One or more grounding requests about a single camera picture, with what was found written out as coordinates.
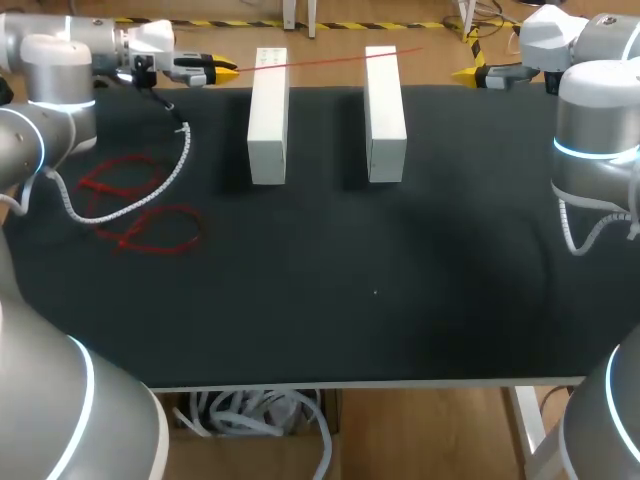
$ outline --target white cable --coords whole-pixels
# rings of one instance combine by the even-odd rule
[[[322,434],[324,451],[322,452],[322,458],[320,459],[320,463],[318,464],[316,473],[313,475],[313,480],[322,480],[327,473],[327,470],[329,470],[329,465],[331,464],[331,454],[333,453],[333,444],[331,442],[331,433],[329,432],[327,419],[324,418],[324,414],[322,413],[322,410],[320,410],[318,405],[308,397],[302,395],[300,392],[296,392],[295,390],[284,390],[282,393],[285,396],[293,398],[294,400],[297,400],[298,402],[306,405],[316,415],[318,426],[320,427],[320,433]]]
[[[198,399],[197,393],[189,395],[191,418],[187,418],[177,408],[174,408],[173,412],[178,420],[202,437],[210,437],[214,434],[221,436],[270,435],[280,437],[287,435],[295,426],[295,420],[300,416],[302,406],[305,406],[311,411],[311,418],[315,418],[318,421],[320,433],[322,434],[324,450],[313,476],[314,480],[322,480],[331,463],[333,445],[329,425],[320,408],[320,391],[316,390],[315,394],[316,400],[314,401],[295,390],[221,392],[211,402],[208,411],[208,420],[215,428],[215,432],[206,430],[201,421],[201,415],[205,413],[208,392],[200,394],[200,399]],[[220,410],[222,404],[229,397],[231,397],[229,408]],[[275,421],[274,425],[267,423],[265,414],[271,412],[271,417],[273,418],[275,410],[272,409],[277,402],[282,402],[283,399],[289,401],[287,414],[279,421]]]
[[[596,223],[582,246],[580,248],[576,248],[575,244],[573,243],[573,237],[571,236],[571,227],[569,226],[567,207],[564,203],[564,200],[558,199],[558,205],[560,206],[560,222],[562,223],[564,240],[567,243],[567,248],[569,248],[569,251],[577,257],[586,254],[591,249],[593,243],[598,238],[598,235],[600,235],[602,230],[604,230],[607,225],[617,221],[631,221],[631,215],[629,215],[628,213],[612,213],[610,215],[607,215],[606,217],[600,219],[598,223]]]
[[[640,161],[636,160],[633,170],[631,170],[631,179],[629,180],[629,211],[631,212],[631,228],[627,240],[634,240],[636,235],[640,233],[640,220],[638,219],[638,181],[640,181]]]
[[[507,42],[507,55],[520,55],[520,50],[511,50],[511,42],[513,41],[513,37],[515,36],[516,32],[511,32],[509,41]]]
[[[67,211],[67,213],[73,220],[75,220],[78,223],[84,223],[86,225],[96,225],[99,223],[110,222],[111,220],[115,220],[116,218],[126,215],[127,213],[132,212],[133,210],[140,208],[141,206],[149,203],[151,200],[153,200],[162,192],[164,192],[167,189],[167,187],[171,185],[171,183],[173,183],[173,181],[176,179],[176,177],[180,173],[180,170],[182,170],[182,167],[184,166],[187,156],[189,155],[189,149],[191,148],[191,127],[189,126],[188,122],[183,122],[182,129],[176,130],[176,132],[184,132],[184,146],[182,148],[182,154],[180,155],[180,159],[178,160],[178,163],[173,169],[173,172],[171,172],[171,175],[169,175],[169,177],[164,181],[164,183],[162,183],[162,185],[160,185],[158,188],[156,188],[153,192],[151,192],[146,197],[138,200],[135,203],[132,203],[131,205],[121,210],[118,210],[117,212],[113,212],[103,217],[85,218],[78,215],[76,211],[73,209],[73,205],[71,205],[71,199],[69,198],[69,192],[67,191],[67,186],[65,185],[64,180],[60,176],[60,174],[49,167],[45,167],[43,170],[47,178],[56,182],[56,185],[58,186],[58,190],[60,190],[60,196],[62,197],[62,203],[64,204],[64,209]]]
[[[0,194],[0,203],[6,203],[11,211],[19,217],[25,216],[27,212],[29,212],[29,199],[31,198],[31,189],[33,188],[35,179],[36,176],[33,175],[24,182],[20,203],[18,203],[15,198],[4,194]]]

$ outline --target red cable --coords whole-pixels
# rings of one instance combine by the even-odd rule
[[[149,180],[144,185],[122,188],[107,185],[95,180],[98,175],[111,168],[114,168],[118,165],[131,164],[136,162],[153,167],[153,176],[151,180]],[[158,185],[160,185],[164,181],[165,178],[166,172],[151,158],[145,157],[143,155],[130,155],[123,158],[109,160],[99,165],[91,172],[89,172],[89,174],[80,179],[80,182],[76,186],[75,190],[86,188],[93,192],[91,198],[89,199],[89,203],[85,212],[86,215],[91,215],[91,213],[96,208],[100,195],[111,195],[114,197],[123,198],[128,202],[133,203],[150,193],[152,190],[156,189]],[[143,207],[141,207],[140,211],[142,212],[142,214],[124,233],[109,231],[102,225],[96,225],[95,227],[93,227],[93,230],[100,238],[105,238],[117,242],[116,249],[136,250],[139,252],[160,255],[175,255],[183,253],[195,246],[201,239],[201,233],[203,231],[202,218],[196,210],[192,209],[189,206],[168,205],[153,207],[151,209],[144,209]],[[180,243],[179,245],[173,247],[156,247],[153,245],[142,245],[132,242],[132,239],[134,237],[140,235],[145,231],[145,229],[149,226],[153,219],[157,219],[158,217],[166,213],[179,213],[190,218],[193,222],[195,222],[198,233],[186,242]]]
[[[255,72],[256,70],[269,70],[271,68],[307,67],[309,65],[327,65],[330,63],[355,62],[358,60],[366,60],[368,58],[390,57],[392,55],[405,55],[407,53],[414,53],[422,49],[423,49],[422,47],[415,47],[415,48],[408,48],[406,50],[398,50],[397,52],[376,53],[375,55],[359,55],[357,57],[329,58],[325,60],[309,60],[306,62],[283,63],[282,65],[266,65],[264,67],[241,68],[239,70],[236,70],[236,72],[238,73]]]

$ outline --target black wire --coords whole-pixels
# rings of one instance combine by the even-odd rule
[[[551,398],[551,395],[553,395],[556,392],[559,392],[560,390],[564,390],[566,388],[567,387],[563,387],[562,385],[553,387],[551,390],[547,392],[547,394],[544,397],[542,397],[542,402],[540,402],[540,415],[542,415],[542,412],[544,411],[544,407],[547,404],[547,401],[549,400],[549,398]]]
[[[477,38],[487,38],[492,35],[495,35],[502,29],[502,27],[504,27],[505,20],[504,20],[504,17],[501,16],[503,12],[502,5],[500,5],[500,3],[497,0],[491,0],[491,3],[493,3],[493,5],[495,6],[497,10],[496,13],[490,14],[490,13],[483,13],[483,12],[474,12],[474,18],[472,19],[472,24],[478,28],[491,26],[491,27],[494,27],[494,30],[492,30],[491,32],[485,35],[478,35]],[[476,2],[476,5],[480,5],[481,7],[488,8],[488,9],[492,8],[491,5],[487,5],[486,3],[481,3],[481,2]],[[451,23],[449,21],[452,18],[461,19],[460,15],[447,15],[442,19],[440,23],[442,23],[442,25],[444,25],[446,29],[457,32],[459,30],[459,27],[456,24]],[[491,25],[491,24],[483,25],[483,22],[487,22],[489,20],[495,20],[496,18],[500,18],[500,25]]]
[[[143,62],[141,59],[136,59],[136,61],[134,62],[134,69],[136,70],[136,72],[140,75],[135,75],[136,72],[133,72],[134,75],[134,79],[136,78],[136,76],[142,76],[144,75],[147,70],[149,70],[149,64],[148,62],[145,63]],[[136,89],[138,90],[138,92],[140,92],[140,94],[142,94],[143,91],[147,91],[149,92],[149,96],[151,97],[151,99],[155,102],[158,102],[160,105],[162,105],[165,110],[167,110],[171,116],[173,117],[173,119],[178,122],[180,124],[180,126],[182,126],[182,124],[184,123],[184,117],[182,116],[182,114],[178,111],[178,109],[176,108],[176,106],[171,103],[170,101],[162,98],[160,95],[158,95],[154,90],[152,86],[147,86],[147,87],[140,87],[139,85],[136,85]]]

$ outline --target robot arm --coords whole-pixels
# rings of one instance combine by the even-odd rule
[[[93,75],[151,88],[161,72],[187,86],[238,74],[222,58],[174,51],[171,23],[128,30],[111,19],[0,15],[0,70],[22,74],[28,104],[0,108],[0,191],[96,143]]]
[[[587,20],[551,5],[520,32],[523,63],[543,70],[547,90],[559,96],[556,195],[575,206],[620,212],[621,219],[639,201],[639,34],[638,17],[605,13]]]

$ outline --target white rectangular box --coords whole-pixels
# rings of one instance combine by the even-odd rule
[[[258,48],[256,67],[286,63],[286,48]],[[251,179],[255,185],[284,184],[288,118],[288,68],[257,70],[253,78],[247,133]]]
[[[367,47],[366,55],[395,53],[396,47]],[[400,182],[407,149],[396,55],[367,58],[364,87],[369,181]]]

